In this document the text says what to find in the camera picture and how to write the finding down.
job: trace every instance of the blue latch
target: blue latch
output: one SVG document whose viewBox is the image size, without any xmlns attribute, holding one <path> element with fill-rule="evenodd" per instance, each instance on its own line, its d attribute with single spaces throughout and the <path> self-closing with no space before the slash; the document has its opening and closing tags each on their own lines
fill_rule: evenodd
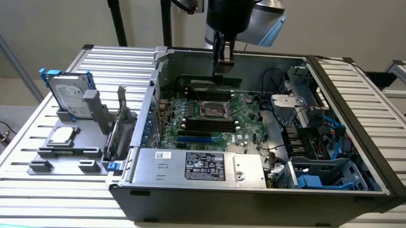
<svg viewBox="0 0 406 228">
<path fill-rule="evenodd" d="M 120 171 L 120 164 L 116 163 L 116 162 L 108 163 L 106 171 L 108 172 L 117 172 L 117 171 Z"/>
<path fill-rule="evenodd" d="M 47 82 L 46 75 L 45 75 L 45 68 L 41 68 L 38 70 L 38 75 L 39 75 L 39 78 L 42 79 L 42 81 L 45 83 L 45 87 L 49 88 L 49 82 Z"/>
<path fill-rule="evenodd" d="M 61 70 L 47 70 L 46 75 L 54 75 L 54 76 L 57 76 L 61 73 L 62 73 Z"/>
<path fill-rule="evenodd" d="M 90 74 L 89 70 L 86 70 L 85 76 L 88 77 L 89 89 L 96 89 L 96 85 L 94 85 L 94 81 L 93 81 L 93 75 Z"/>
</svg>

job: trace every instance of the black metal pole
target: black metal pole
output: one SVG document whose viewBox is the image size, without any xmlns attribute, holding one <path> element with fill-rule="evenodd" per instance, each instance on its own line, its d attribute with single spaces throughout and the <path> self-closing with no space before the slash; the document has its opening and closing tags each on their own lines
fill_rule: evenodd
<svg viewBox="0 0 406 228">
<path fill-rule="evenodd" d="M 113 17 L 113 28 L 116 33 L 116 39 L 118 40 L 118 46 L 126 47 L 125 31 L 124 31 L 124 24 L 121 19 L 118 0 L 106 0 L 106 3 Z"/>
<path fill-rule="evenodd" d="M 164 46 L 172 46 L 170 2 L 160 0 L 160 16 L 162 20 Z"/>
</svg>

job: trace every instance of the white wall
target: white wall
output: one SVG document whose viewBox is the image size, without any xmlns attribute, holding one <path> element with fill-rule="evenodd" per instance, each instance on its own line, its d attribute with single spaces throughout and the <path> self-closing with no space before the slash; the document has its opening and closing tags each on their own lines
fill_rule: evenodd
<svg viewBox="0 0 406 228">
<path fill-rule="evenodd" d="M 249 51 L 352 57 L 365 70 L 406 59 L 406 0 L 284 0 L 287 21 L 271 48 Z M 130 46 L 162 45 L 160 1 L 120 0 Z M 173 46 L 204 39 L 204 14 L 172 6 Z M 0 0 L 0 33 L 29 75 L 69 65 L 81 46 L 117 45 L 105 0 Z M 0 57 L 3 77 L 15 77 Z"/>
</svg>

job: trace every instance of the sticker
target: sticker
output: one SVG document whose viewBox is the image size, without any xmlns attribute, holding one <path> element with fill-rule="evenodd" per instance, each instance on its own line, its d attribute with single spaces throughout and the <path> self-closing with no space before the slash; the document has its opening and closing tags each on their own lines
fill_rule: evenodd
<svg viewBox="0 0 406 228">
<path fill-rule="evenodd" d="M 80 89 L 70 85 L 55 85 L 54 88 L 66 111 L 77 118 L 92 118 Z"/>
<path fill-rule="evenodd" d="M 54 130 L 51 135 L 51 143 L 65 143 L 72 136 L 73 128 L 72 127 L 59 127 Z"/>
<path fill-rule="evenodd" d="M 225 181 L 221 153 L 185 153 L 184 177 L 188 180 Z"/>
<path fill-rule="evenodd" d="M 162 158 L 162 159 L 170 159 L 172 152 L 168 151 L 156 151 L 154 152 L 154 158 Z"/>
</svg>

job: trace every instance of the slotted metal surface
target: slotted metal surface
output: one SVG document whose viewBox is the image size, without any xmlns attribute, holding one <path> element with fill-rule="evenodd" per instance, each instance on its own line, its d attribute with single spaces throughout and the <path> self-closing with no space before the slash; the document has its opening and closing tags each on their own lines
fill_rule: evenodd
<svg viewBox="0 0 406 228">
<path fill-rule="evenodd" d="M 126 86 L 126 97 L 133 99 L 133 103 L 140 106 L 142 85 L 145 85 L 142 82 L 146 82 L 146 74 L 152 71 L 152 53 L 152 49 L 94 47 L 90 51 L 81 53 L 70 65 L 69 70 L 76 72 L 85 70 L 86 67 L 90 68 L 97 89 L 101 90 L 102 103 L 110 110 L 117 107 L 114 92 L 120 80 L 128 82 L 125 84 L 121 81 L 121 85 Z M 116 67 L 110 70 L 112 68 L 106 67 L 109 64 L 122 68 Z M 140 70 L 141 73 L 134 70 L 140 66 L 144 68 Z M 35 149 L 42 145 L 57 121 L 55 110 L 57 104 L 47 94 L 0 155 L 0 224 L 37 227 L 134 227 L 108 192 L 104 184 L 105 176 L 29 176 L 26 174 L 27 163 L 35 156 Z M 368 114 L 361 110 L 357 112 L 363 115 Z M 388 113 L 381 110 L 376 112 L 373 118 L 385 117 Z M 369 127 L 371 132 L 379 133 L 373 128 L 380 127 Z M 399 148 L 385 148 L 381 153 L 387 154 L 387 158 L 395 158 L 391 161 L 401 162 L 406 157 L 397 156 L 400 151 Z M 406 180 L 406 174 L 399 174 L 399 177 Z M 406 206 L 399 206 L 384 214 L 365 214 L 341 227 L 400 228 L 406 223 L 404 215 Z M 177 225 L 154 224 L 154 226 L 176 227 Z"/>
<path fill-rule="evenodd" d="M 349 64 L 319 63 L 400 180 L 406 180 L 406 119 L 369 79 Z"/>
<path fill-rule="evenodd" d="M 72 63 L 68 71 L 90 71 L 101 103 L 110 110 L 118 108 L 117 87 L 125 86 L 126 106 L 137 113 L 150 72 L 154 70 L 153 52 L 152 48 L 94 46 L 90 50 L 81 51 L 81 57 Z"/>
</svg>

